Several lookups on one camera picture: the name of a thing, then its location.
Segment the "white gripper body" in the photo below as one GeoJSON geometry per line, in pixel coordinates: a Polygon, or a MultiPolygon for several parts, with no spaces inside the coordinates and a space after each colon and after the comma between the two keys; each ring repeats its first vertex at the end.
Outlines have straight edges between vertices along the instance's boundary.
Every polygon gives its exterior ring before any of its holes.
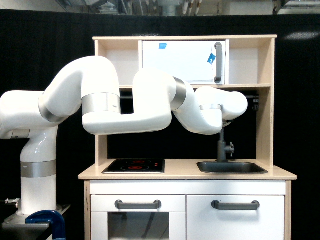
{"type": "Polygon", "coordinates": [[[229,126],[229,125],[230,125],[231,123],[233,123],[233,122],[234,122],[233,120],[225,120],[225,119],[224,119],[223,122],[222,122],[222,123],[223,123],[222,126],[223,126],[223,127],[227,127],[227,126],[229,126]]]}

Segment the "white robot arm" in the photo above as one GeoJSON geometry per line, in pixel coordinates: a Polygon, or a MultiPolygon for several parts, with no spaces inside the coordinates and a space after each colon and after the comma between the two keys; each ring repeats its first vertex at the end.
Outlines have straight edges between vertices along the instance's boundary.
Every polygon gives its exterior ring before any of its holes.
{"type": "Polygon", "coordinates": [[[215,135],[248,108],[240,92],[210,86],[194,90],[155,68],[135,74],[132,96],[133,113],[123,114],[116,68],[102,56],[67,64],[44,91],[12,90],[1,96],[1,139],[27,139],[20,155],[21,214],[57,208],[58,126],[78,110],[83,128],[96,136],[160,131],[173,117],[192,133],[215,135]]]}

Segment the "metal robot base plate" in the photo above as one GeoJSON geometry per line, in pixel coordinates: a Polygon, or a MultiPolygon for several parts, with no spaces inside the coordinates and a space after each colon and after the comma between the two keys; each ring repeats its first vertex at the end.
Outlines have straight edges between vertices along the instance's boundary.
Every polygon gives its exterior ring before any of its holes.
{"type": "MultiPolygon", "coordinates": [[[[63,215],[69,208],[70,204],[58,204],[56,211],[63,215]]],[[[7,217],[2,223],[3,228],[31,228],[31,224],[26,223],[26,218],[29,215],[17,210],[16,213],[7,217]]]]}

